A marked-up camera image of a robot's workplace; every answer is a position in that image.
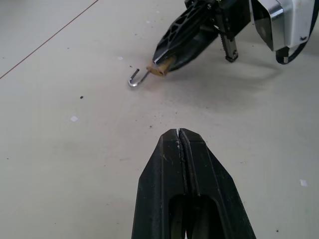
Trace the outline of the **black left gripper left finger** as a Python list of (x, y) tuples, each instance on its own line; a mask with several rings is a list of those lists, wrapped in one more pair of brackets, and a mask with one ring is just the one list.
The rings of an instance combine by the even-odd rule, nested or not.
[(180, 141), (170, 129), (139, 177), (131, 239), (183, 239), (184, 196)]

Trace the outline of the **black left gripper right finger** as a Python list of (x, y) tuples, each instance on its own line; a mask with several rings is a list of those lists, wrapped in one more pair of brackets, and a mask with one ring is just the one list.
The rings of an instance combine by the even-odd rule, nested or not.
[(180, 129), (187, 239), (256, 239), (233, 178), (197, 133)]

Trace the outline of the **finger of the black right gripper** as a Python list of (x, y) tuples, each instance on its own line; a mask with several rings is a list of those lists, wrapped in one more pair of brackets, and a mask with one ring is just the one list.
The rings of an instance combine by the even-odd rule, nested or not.
[(217, 37), (210, 17), (179, 17), (170, 26), (168, 56), (175, 57), (170, 72), (197, 58)]
[(153, 62), (160, 65), (168, 58), (175, 66), (185, 66), (197, 58), (214, 40), (215, 0), (194, 0), (168, 28), (158, 43)]

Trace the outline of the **brass padlock with steel shackle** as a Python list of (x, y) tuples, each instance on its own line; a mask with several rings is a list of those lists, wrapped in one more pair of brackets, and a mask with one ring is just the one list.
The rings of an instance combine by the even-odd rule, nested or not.
[(151, 62), (146, 66), (145, 74), (139, 77), (137, 80), (135, 80), (136, 76), (140, 71), (139, 69), (137, 69), (128, 80), (129, 87), (134, 88), (139, 86), (149, 76), (149, 74), (153, 74), (160, 77), (166, 76), (174, 63), (175, 57), (169, 57), (159, 64)]

